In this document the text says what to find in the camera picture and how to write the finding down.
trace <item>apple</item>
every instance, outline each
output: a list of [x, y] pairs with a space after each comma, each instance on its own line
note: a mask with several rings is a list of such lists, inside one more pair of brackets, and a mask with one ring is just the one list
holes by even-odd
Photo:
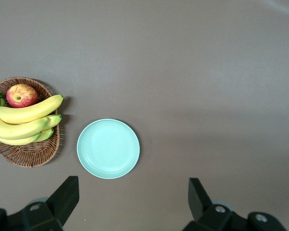
[[6, 100], [11, 107], [20, 108], [34, 105], [38, 102], [37, 91], [27, 84], [16, 84], [6, 92]]

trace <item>tabletop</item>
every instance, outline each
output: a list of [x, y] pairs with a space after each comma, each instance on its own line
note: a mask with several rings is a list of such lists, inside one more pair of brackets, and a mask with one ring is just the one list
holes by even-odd
[[[0, 81], [9, 77], [64, 96], [64, 139], [40, 167], [0, 156], [8, 214], [78, 176], [66, 231], [180, 231], [199, 178], [212, 200], [289, 230], [289, 0], [0, 0]], [[77, 155], [80, 133], [102, 118], [140, 142], [117, 179]]]

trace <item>banana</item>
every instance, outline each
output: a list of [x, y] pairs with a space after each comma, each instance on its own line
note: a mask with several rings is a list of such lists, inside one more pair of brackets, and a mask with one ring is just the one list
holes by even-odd
[[58, 125], [62, 119], [60, 114], [48, 115], [46, 117], [49, 119], [49, 122], [44, 130], [53, 128], [54, 126]]
[[10, 124], [28, 123], [45, 117], [55, 111], [62, 103], [62, 95], [54, 95], [32, 106], [10, 108], [0, 106], [0, 119]]
[[53, 128], [43, 130], [41, 136], [33, 141], [34, 143], [44, 141], [53, 135]]
[[6, 140], [28, 138], [42, 131], [47, 126], [48, 122], [49, 119], [43, 117], [25, 124], [10, 125], [0, 119], [0, 138]]
[[8, 145], [25, 145], [28, 143], [32, 143], [33, 141], [37, 140], [39, 137], [41, 137], [42, 132], [39, 132], [33, 136], [30, 136], [28, 138], [18, 139], [18, 140], [6, 140], [0, 138], [0, 142], [8, 144]]

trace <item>round plate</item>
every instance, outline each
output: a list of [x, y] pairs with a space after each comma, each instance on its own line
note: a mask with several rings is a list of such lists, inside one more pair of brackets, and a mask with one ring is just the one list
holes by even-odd
[[135, 167], [139, 153], [140, 145], [134, 131], [115, 119], [100, 119], [89, 124], [77, 142], [82, 166], [104, 179], [129, 173]]

